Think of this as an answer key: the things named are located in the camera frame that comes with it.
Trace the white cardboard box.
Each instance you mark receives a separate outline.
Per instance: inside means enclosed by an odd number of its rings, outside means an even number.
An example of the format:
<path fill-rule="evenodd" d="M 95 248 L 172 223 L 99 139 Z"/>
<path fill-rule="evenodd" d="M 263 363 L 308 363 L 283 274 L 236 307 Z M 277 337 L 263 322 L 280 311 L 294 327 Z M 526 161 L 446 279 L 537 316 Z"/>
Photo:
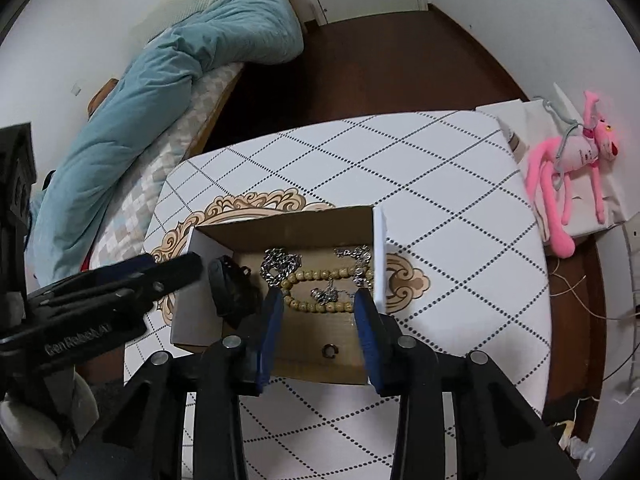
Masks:
<path fill-rule="evenodd" d="M 251 209 L 226 214 L 221 222 L 194 224 L 177 252 L 200 256 L 203 272 L 176 293 L 171 342 L 202 352 L 235 331 L 217 315 L 207 277 L 211 261 L 229 256 L 250 269 L 262 303 L 270 288 L 282 292 L 274 376 L 364 385 L 369 377 L 354 301 L 356 292 L 365 289 L 378 312 L 386 309 L 385 237 L 383 211 L 372 205 Z"/>

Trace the checkered bed sheet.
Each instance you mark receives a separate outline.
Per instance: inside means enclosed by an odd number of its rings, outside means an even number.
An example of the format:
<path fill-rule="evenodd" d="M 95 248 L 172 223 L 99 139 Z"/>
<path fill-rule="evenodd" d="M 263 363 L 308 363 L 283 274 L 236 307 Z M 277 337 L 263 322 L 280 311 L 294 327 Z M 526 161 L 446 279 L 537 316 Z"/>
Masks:
<path fill-rule="evenodd" d="M 119 180 L 84 262 L 86 269 L 109 266 L 143 252 L 145 234 L 165 180 L 180 162 L 204 150 L 242 68 L 241 63 L 231 63 L 192 84 L 184 113 Z"/>

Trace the teal quilted duvet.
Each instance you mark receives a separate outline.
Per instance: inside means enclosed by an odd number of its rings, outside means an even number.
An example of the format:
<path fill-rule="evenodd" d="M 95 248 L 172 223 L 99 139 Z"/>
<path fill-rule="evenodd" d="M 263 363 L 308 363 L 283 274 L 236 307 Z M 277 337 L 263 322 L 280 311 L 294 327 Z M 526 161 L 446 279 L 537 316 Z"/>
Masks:
<path fill-rule="evenodd" d="M 234 62 L 285 63 L 303 48 L 290 0 L 217 0 L 143 49 L 32 200 L 26 252 L 38 283 L 79 272 L 118 181 L 186 111 L 195 81 Z"/>

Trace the brown pillow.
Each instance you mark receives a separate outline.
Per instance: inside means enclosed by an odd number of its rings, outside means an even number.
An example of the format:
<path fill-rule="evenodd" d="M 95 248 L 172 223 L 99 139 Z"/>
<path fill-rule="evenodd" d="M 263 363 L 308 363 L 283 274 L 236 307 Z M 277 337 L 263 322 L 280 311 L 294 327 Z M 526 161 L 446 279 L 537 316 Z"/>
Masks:
<path fill-rule="evenodd" d="M 103 101 L 115 89 L 118 83 L 119 80 L 117 78 L 110 78 L 101 88 L 99 88 L 98 92 L 96 92 L 88 103 L 87 114 L 89 118 L 92 117 Z"/>

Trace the pink panther plush toy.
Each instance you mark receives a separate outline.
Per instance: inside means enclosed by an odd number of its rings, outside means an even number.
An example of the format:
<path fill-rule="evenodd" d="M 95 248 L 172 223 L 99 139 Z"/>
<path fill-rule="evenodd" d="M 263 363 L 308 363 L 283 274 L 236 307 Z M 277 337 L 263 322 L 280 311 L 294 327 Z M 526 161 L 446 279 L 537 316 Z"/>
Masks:
<path fill-rule="evenodd" d="M 605 224 L 601 167 L 605 162 L 614 162 L 620 154 L 615 131 L 598 110 L 599 96 L 586 90 L 584 97 L 582 119 L 563 116 L 551 101 L 544 99 L 544 109 L 555 114 L 567 128 L 527 152 L 526 193 L 532 204 L 537 196 L 542 197 L 548 244 L 561 259 L 570 258 L 575 251 L 574 238 L 565 231 L 573 211 L 572 177 L 588 174 L 594 214 L 599 224 Z"/>

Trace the white patterned tablecloth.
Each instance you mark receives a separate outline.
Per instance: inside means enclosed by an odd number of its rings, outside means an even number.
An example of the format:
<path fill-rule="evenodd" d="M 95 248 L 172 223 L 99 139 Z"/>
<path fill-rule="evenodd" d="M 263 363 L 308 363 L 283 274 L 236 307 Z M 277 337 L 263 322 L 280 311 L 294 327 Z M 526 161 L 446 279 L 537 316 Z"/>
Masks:
<path fill-rule="evenodd" d="M 178 255 L 190 226 L 251 209 L 378 206 L 387 310 L 433 350 L 488 354 L 535 411 L 548 389 L 544 251 L 494 118 L 464 110 L 324 122 L 218 148 L 167 178 L 143 248 Z M 252 479 L 385 479 L 399 403 L 368 383 L 274 376 L 240 403 Z"/>

